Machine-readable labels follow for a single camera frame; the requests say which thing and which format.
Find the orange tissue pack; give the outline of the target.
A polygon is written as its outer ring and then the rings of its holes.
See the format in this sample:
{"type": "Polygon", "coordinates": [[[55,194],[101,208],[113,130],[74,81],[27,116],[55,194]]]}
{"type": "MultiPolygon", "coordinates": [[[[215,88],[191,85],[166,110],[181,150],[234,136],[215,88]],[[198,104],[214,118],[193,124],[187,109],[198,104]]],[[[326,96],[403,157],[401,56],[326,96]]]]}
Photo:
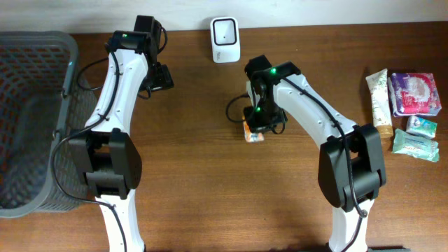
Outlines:
{"type": "Polygon", "coordinates": [[[248,143],[258,143],[264,141],[265,138],[262,133],[252,133],[246,121],[243,122],[244,138],[248,143]]]}

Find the white Pantene tube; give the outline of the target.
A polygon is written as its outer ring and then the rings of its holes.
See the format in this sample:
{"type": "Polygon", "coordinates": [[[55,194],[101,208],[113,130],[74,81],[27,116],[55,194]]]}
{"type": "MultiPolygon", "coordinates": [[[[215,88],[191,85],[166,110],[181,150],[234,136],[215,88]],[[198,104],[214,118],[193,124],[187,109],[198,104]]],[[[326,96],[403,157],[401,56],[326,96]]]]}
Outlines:
{"type": "Polygon", "coordinates": [[[389,108],[388,69],[382,69],[365,79],[371,95],[373,125],[382,139],[391,138],[393,126],[389,108]]]}

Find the green wipes pack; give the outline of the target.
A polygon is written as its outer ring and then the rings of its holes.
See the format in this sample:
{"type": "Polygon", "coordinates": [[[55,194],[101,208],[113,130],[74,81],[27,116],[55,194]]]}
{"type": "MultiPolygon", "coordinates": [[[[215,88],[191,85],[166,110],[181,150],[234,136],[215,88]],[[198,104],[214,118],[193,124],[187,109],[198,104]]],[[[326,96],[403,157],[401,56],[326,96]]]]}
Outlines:
{"type": "Polygon", "coordinates": [[[401,129],[395,130],[392,153],[409,155],[430,162],[438,162],[440,159],[438,142],[411,135],[401,129]]]}

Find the red purple tissue pack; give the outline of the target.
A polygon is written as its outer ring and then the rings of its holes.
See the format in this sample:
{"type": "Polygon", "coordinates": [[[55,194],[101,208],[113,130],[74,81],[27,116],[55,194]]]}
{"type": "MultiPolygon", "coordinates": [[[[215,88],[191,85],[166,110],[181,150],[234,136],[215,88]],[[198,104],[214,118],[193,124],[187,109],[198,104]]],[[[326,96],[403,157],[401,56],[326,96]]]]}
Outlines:
{"type": "Polygon", "coordinates": [[[442,109],[432,73],[392,73],[388,90],[394,117],[436,116],[442,109]]]}

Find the teal Kleenex tissue pack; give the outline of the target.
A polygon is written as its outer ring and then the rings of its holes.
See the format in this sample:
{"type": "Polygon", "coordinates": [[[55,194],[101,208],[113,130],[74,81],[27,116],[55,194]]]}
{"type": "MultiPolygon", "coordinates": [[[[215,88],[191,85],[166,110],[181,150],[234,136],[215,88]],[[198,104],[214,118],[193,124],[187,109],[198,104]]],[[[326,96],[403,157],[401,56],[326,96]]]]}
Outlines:
{"type": "Polygon", "coordinates": [[[430,120],[411,115],[407,121],[406,132],[409,134],[434,139],[438,124],[430,120]]]}

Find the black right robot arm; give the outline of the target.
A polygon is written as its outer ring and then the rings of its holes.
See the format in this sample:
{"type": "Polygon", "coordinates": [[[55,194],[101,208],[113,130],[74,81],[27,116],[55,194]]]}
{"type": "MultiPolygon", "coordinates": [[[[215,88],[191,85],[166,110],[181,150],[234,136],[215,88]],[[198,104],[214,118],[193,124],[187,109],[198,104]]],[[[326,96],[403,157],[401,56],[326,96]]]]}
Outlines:
{"type": "Polygon", "coordinates": [[[379,131],[344,117],[319,96],[292,62],[273,66],[266,56],[244,68],[252,105],[244,109],[247,130],[273,132],[292,116],[319,149],[318,185],[332,207],[328,251],[368,251],[369,212],[386,183],[379,131]]]}

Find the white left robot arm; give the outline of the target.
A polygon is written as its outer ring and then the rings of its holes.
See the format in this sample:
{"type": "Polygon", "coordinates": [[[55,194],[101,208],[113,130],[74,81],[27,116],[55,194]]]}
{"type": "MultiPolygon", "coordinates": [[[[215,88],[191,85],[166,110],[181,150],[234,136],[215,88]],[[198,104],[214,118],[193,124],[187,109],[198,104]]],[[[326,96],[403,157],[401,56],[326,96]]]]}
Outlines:
{"type": "Polygon", "coordinates": [[[166,44],[167,33],[153,16],[139,15],[133,30],[115,31],[106,43],[108,73],[97,105],[68,140],[80,182],[100,206],[110,251],[146,250],[135,203],[142,160],[130,124],[140,92],[174,86],[167,65],[157,60],[166,44]]]}

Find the white barcode scanner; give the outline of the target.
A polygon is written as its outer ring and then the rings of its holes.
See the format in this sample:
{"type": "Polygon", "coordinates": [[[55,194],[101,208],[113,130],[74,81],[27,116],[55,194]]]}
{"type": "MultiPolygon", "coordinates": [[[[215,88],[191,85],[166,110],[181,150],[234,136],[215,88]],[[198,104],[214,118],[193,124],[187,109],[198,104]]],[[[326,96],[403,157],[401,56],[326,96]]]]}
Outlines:
{"type": "Polygon", "coordinates": [[[239,24],[234,17],[215,17],[210,21],[213,61],[217,64],[239,61],[239,24]]]}

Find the grey plastic basket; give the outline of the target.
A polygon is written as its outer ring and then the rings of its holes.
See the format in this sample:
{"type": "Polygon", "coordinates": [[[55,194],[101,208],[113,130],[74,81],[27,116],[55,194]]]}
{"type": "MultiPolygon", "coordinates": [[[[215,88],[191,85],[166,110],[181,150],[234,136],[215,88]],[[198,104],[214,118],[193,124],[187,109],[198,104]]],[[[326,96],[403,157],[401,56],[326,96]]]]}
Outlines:
{"type": "Polygon", "coordinates": [[[66,145],[81,129],[97,98],[76,84],[78,45],[60,31],[1,33],[1,217],[65,212],[86,197],[66,145]]]}

